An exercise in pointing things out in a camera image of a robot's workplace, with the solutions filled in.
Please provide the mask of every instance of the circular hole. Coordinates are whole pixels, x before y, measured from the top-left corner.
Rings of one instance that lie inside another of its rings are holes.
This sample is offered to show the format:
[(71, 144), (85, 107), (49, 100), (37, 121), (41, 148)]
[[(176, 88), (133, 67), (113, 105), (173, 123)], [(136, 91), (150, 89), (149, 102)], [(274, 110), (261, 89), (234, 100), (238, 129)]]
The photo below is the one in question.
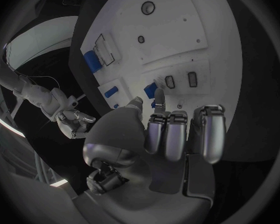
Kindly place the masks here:
[(139, 43), (144, 43), (145, 42), (144, 37), (143, 36), (139, 36), (138, 37), (138, 42)]
[(151, 1), (146, 1), (145, 3), (142, 4), (141, 6), (141, 11), (145, 15), (150, 15), (153, 13), (155, 10), (155, 5)]

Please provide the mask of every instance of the blue component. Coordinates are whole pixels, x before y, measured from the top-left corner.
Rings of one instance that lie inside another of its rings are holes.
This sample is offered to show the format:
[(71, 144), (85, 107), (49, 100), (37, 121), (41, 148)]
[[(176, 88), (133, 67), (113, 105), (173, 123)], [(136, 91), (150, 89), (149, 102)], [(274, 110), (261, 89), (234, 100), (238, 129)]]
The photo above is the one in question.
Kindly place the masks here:
[(148, 98), (153, 99), (154, 98), (154, 92), (157, 89), (156, 83), (153, 82), (150, 85), (146, 86), (144, 88), (145, 93), (147, 94)]
[(113, 88), (109, 89), (106, 93), (105, 96), (106, 98), (110, 98), (112, 95), (114, 95), (118, 91), (118, 88), (114, 86)]
[(98, 70), (102, 68), (102, 65), (94, 51), (86, 52), (84, 55), (84, 59), (92, 73), (96, 73)]

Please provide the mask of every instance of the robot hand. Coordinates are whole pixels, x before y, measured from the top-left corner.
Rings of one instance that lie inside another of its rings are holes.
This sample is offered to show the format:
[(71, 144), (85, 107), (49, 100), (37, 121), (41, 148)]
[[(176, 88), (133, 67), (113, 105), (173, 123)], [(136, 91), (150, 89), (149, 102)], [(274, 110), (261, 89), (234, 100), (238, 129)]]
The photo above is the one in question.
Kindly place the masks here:
[(94, 123), (96, 119), (78, 110), (71, 109), (60, 111), (56, 120), (64, 135), (70, 139), (75, 139), (85, 138), (89, 123)]

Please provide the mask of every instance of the light strip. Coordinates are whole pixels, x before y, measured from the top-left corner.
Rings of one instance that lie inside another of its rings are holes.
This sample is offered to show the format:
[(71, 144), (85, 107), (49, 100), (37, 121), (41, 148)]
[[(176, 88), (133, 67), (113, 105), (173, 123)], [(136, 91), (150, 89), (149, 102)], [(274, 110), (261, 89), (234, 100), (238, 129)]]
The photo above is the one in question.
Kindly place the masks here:
[(52, 184), (50, 184), (50, 186), (59, 187), (59, 186), (65, 184), (65, 183), (67, 183), (67, 181), (66, 181), (65, 179), (63, 179), (63, 180), (61, 180), (61, 181), (59, 181), (59, 182), (57, 182), (57, 183), (52, 183)]
[(16, 133), (16, 134), (25, 138), (25, 135), (22, 132), (20, 132), (20, 131), (16, 130), (15, 128), (11, 127), (9, 124), (5, 123), (2, 119), (0, 119), (0, 124), (2, 124), (4, 127), (8, 128), (12, 132), (14, 132), (14, 133)]

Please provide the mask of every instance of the robotic arm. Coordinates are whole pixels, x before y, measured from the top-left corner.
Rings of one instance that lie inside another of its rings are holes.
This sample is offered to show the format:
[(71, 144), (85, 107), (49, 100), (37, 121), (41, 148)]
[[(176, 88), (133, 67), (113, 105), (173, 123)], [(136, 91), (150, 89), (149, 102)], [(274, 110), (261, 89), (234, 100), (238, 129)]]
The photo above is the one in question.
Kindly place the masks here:
[(27, 77), (18, 76), (3, 59), (0, 62), (0, 84), (13, 91), (16, 97), (39, 107), (45, 116), (58, 123), (60, 130), (70, 139), (85, 138), (88, 123), (96, 120), (74, 109), (78, 105), (74, 96), (67, 98), (58, 88), (49, 91), (32, 84)]

